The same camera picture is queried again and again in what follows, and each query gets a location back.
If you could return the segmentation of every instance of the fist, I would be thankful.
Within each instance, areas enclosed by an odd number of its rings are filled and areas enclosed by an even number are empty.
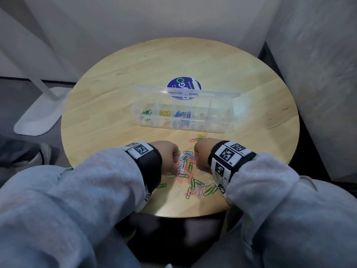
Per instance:
[[[177,162],[178,162],[178,146],[169,141],[155,141],[149,143],[157,148],[158,152],[161,154],[163,163],[161,165],[161,174],[174,174],[177,173]]]
[[[197,141],[194,145],[194,156],[196,158],[196,166],[199,170],[211,172],[211,167],[208,164],[208,157],[215,144],[221,141],[222,140],[216,138],[204,138]]]

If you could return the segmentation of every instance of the transparent organizer container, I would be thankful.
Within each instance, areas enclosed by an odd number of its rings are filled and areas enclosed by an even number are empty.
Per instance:
[[[139,94],[131,114],[140,126],[225,133],[239,93],[131,86]]]

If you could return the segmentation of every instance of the tabletop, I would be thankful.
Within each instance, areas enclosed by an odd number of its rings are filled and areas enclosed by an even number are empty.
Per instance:
[[[234,99],[234,123],[224,134],[138,126],[130,108],[137,94],[130,85],[164,86],[177,77],[196,79],[202,90],[240,92]],[[229,139],[267,152],[289,163],[299,138],[299,117],[290,91],[259,59],[236,47],[206,39],[164,38],[121,49],[104,58],[74,86],[62,115],[65,153],[73,167],[96,151],[134,141],[168,140],[182,151],[193,151],[189,139]],[[193,169],[194,179],[204,181]],[[155,190],[143,213],[165,217],[194,217],[229,208],[216,191],[185,197],[187,179],[162,176],[165,187]],[[181,185],[181,191],[175,191]]]

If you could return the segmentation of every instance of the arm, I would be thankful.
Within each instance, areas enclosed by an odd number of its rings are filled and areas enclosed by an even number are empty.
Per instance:
[[[226,194],[244,212],[247,256],[258,253],[264,267],[357,267],[357,200],[343,189],[263,153],[234,174]]]
[[[94,248],[144,197],[141,172],[127,153],[97,152],[49,191],[2,200],[0,266],[96,267]]]

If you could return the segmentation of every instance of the person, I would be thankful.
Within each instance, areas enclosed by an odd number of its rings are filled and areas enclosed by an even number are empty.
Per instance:
[[[352,195],[237,143],[202,139],[194,155],[198,169],[222,174],[224,196],[243,216],[193,267],[357,267]],[[171,142],[137,142],[73,170],[17,173],[0,189],[0,267],[140,267],[113,226],[177,161]]]
[[[48,165],[52,148],[49,144],[36,144],[0,135],[0,167],[14,168],[16,172],[38,165]]]

